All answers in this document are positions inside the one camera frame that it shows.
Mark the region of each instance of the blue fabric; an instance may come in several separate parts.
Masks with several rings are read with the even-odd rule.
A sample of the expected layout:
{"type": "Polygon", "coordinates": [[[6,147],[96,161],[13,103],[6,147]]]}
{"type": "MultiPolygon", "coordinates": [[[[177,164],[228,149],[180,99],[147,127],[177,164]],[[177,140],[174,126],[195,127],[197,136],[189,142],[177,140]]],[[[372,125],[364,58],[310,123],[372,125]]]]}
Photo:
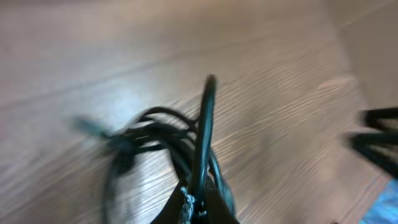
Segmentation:
{"type": "Polygon", "coordinates": [[[398,223],[398,180],[390,181],[359,224],[398,223]]]}

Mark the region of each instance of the black cable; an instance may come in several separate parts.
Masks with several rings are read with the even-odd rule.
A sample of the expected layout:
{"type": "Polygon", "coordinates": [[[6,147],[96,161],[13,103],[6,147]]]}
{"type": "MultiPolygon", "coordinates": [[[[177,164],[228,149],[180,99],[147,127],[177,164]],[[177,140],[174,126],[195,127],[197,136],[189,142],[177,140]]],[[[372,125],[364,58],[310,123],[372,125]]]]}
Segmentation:
{"type": "Polygon", "coordinates": [[[213,110],[215,104],[216,78],[209,76],[203,92],[200,114],[197,119],[189,119],[170,108],[155,107],[147,110],[137,119],[138,128],[129,128],[125,132],[110,135],[103,128],[82,120],[80,128],[101,136],[109,141],[114,150],[104,183],[102,199],[102,221],[110,224],[110,210],[113,209],[116,197],[116,183],[120,177],[134,167],[136,155],[144,152],[168,149],[176,175],[179,179],[188,180],[189,194],[196,200],[196,207],[204,201],[207,172],[212,174],[214,185],[220,191],[221,198],[234,216],[234,200],[226,182],[221,176],[214,151],[212,150],[211,133],[213,128],[213,110]],[[167,114],[182,121],[188,128],[179,129],[156,118],[157,114],[167,114]]]}

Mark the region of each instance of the wood grain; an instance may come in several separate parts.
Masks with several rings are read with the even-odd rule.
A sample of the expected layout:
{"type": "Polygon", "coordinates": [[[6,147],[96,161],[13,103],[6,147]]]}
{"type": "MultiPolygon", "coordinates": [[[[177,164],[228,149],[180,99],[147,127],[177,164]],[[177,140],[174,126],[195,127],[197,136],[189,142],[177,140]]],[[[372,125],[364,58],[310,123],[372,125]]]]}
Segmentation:
{"type": "MultiPolygon", "coordinates": [[[[194,115],[209,73],[242,223],[339,221],[379,189],[343,144],[366,103],[321,1],[6,1],[0,33],[2,223],[99,223],[108,160],[72,119],[116,130],[156,105],[194,115]]],[[[176,179],[165,152],[138,161],[120,217],[149,223],[176,179]]]]}

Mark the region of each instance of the black object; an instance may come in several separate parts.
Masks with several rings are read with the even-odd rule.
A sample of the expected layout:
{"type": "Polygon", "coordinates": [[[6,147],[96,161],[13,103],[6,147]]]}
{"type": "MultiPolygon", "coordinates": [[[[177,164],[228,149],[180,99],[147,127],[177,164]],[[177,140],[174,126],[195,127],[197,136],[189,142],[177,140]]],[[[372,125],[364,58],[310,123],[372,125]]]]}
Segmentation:
{"type": "Polygon", "coordinates": [[[394,146],[398,146],[398,130],[382,122],[383,120],[397,120],[398,108],[366,110],[362,112],[361,119],[365,126],[380,132],[354,133],[349,137],[351,147],[393,178],[398,179],[397,158],[393,158],[391,153],[383,153],[372,148],[372,146],[377,146],[385,149],[385,151],[394,152],[394,146]]]}
{"type": "Polygon", "coordinates": [[[85,129],[106,139],[114,158],[104,184],[102,220],[110,224],[110,209],[116,195],[116,181],[134,167],[134,156],[168,149],[179,183],[163,210],[152,222],[159,223],[238,223],[234,200],[221,176],[215,153],[210,147],[213,129],[216,78],[207,78],[197,119],[189,119],[169,108],[155,107],[143,113],[136,123],[121,134],[110,135],[97,124],[81,121],[85,129]],[[179,129],[158,120],[155,114],[167,114],[187,127],[179,129]],[[148,142],[157,142],[148,146],[148,142]]]}

